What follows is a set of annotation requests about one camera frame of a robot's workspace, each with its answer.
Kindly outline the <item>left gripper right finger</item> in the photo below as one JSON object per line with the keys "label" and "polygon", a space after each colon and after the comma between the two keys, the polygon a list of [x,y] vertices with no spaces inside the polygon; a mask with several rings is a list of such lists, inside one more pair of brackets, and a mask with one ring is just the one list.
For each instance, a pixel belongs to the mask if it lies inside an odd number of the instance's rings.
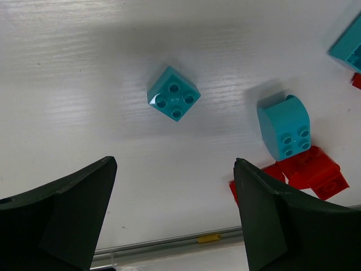
{"label": "left gripper right finger", "polygon": [[360,210],[325,202],[234,164],[250,270],[359,270]]}

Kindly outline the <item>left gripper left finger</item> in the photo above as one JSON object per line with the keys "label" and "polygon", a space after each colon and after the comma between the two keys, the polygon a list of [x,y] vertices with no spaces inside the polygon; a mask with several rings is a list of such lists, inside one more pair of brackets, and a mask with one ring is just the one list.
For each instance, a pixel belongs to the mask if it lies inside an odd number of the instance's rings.
{"label": "left gripper left finger", "polygon": [[1,270],[89,270],[116,172],[106,156],[1,199]]}

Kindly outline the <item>small cyan square lego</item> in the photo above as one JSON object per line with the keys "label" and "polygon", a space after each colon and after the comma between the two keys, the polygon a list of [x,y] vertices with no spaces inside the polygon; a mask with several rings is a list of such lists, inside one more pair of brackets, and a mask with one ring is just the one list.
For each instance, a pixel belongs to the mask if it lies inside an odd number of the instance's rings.
{"label": "small cyan square lego", "polygon": [[191,81],[168,66],[147,92],[147,102],[178,122],[197,102],[201,94]]}

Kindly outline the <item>cyan long lego upturned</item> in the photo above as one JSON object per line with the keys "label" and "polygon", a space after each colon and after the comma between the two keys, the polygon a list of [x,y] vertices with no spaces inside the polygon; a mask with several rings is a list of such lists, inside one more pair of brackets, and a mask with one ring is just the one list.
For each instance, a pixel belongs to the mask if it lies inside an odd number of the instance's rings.
{"label": "cyan long lego upturned", "polygon": [[330,47],[328,54],[360,73],[360,13]]}

